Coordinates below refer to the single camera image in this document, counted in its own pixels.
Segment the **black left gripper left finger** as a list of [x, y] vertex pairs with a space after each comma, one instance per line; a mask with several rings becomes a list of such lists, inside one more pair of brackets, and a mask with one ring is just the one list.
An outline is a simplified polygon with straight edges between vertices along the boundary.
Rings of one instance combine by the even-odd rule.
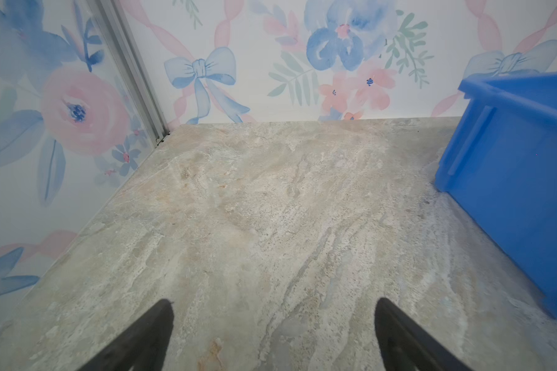
[[161, 299], [82, 370], [161, 370], [173, 331], [172, 303]]

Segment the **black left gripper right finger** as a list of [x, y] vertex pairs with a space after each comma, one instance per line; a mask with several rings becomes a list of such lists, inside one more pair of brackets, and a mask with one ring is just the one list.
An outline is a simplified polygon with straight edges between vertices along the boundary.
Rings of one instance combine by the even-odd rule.
[[374, 329], [386, 370], [468, 370], [388, 298], [379, 298]]

